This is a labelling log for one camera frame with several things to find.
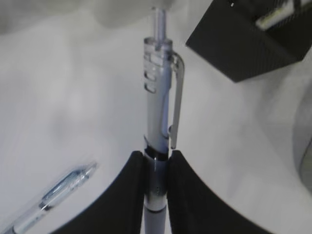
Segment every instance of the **black pen holder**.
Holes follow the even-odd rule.
[[[186,44],[234,82],[301,61],[312,45],[312,7],[267,31],[255,24],[280,2],[214,0]]]

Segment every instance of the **pen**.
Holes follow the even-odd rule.
[[[48,214],[51,209],[59,205],[72,192],[84,184],[93,175],[96,169],[97,164],[92,163],[73,170],[1,234],[26,233]]]
[[[284,2],[280,7],[259,18],[256,21],[256,26],[261,30],[267,30],[291,16],[295,13],[297,8],[308,7],[309,3],[312,3],[312,0],[301,0],[299,3],[297,2],[297,0],[288,0]]]
[[[146,234],[163,234],[166,217],[166,177],[171,149],[176,148],[182,99],[184,63],[166,37],[166,11],[154,8],[154,35],[144,39],[144,89],[147,99],[147,185],[144,199]],[[173,123],[168,128],[169,91],[176,76]]]

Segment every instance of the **white table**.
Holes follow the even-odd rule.
[[[183,45],[207,5],[186,4],[169,19],[186,64],[178,149],[242,215],[276,234],[310,233],[312,197],[297,166],[312,135],[312,53],[234,84]],[[0,227],[60,175],[98,161],[94,177],[29,231],[49,233],[91,204],[131,151],[142,149],[149,26],[147,18],[103,25],[81,8],[0,35]]]

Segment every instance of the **black foam holder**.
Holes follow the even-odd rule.
[[[186,45],[234,82],[301,61],[312,45],[312,7],[267,31],[255,24],[281,2],[214,0]]]
[[[108,189],[85,211],[52,234],[139,234],[145,168],[143,154],[132,152]]]
[[[146,160],[133,152],[107,190],[52,234],[140,234],[145,178]],[[213,193],[180,151],[169,159],[167,198],[173,234],[270,234]]]
[[[270,234],[222,201],[180,151],[170,157],[168,208],[173,234]]]

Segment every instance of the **metal clip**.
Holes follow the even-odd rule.
[[[175,73],[176,78],[176,90],[175,90],[175,107],[174,107],[174,119],[172,125],[169,127],[169,137],[171,139],[171,149],[176,148],[177,130],[179,127],[183,81],[184,81],[184,62],[179,54],[173,52],[172,54],[172,70]]]

